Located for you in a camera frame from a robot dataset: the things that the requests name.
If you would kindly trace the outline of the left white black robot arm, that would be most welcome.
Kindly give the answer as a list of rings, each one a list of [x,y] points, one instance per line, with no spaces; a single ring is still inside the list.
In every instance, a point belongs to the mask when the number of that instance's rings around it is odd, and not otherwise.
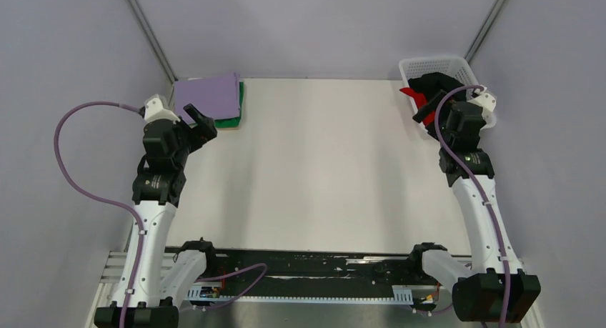
[[[162,278],[167,235],[187,181],[188,156],[217,137],[214,120],[193,104],[184,106],[190,126],[158,101],[143,108],[145,153],[132,184],[134,215],[130,248],[115,293],[94,312],[96,327],[177,327],[179,306],[198,277],[213,279],[219,271],[212,243],[185,242],[179,262]]]

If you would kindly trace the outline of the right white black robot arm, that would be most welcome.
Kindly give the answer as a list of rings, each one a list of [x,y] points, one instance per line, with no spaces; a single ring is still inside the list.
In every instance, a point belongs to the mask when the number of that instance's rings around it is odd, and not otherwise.
[[[462,322],[520,323],[540,295],[541,284],[524,270],[503,227],[495,171],[479,147],[486,124],[482,109],[468,101],[447,101],[435,117],[439,166],[460,206],[472,261],[466,267],[446,247],[424,242],[410,254],[409,276],[417,283],[433,278],[442,285]]]

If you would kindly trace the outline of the black t shirt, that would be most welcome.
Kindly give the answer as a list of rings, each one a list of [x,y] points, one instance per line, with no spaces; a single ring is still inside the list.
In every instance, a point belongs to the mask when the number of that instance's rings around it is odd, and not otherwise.
[[[463,83],[457,79],[440,72],[424,74],[417,78],[408,79],[409,87],[417,92],[421,92],[427,99],[431,99],[440,90],[446,93],[460,86]]]

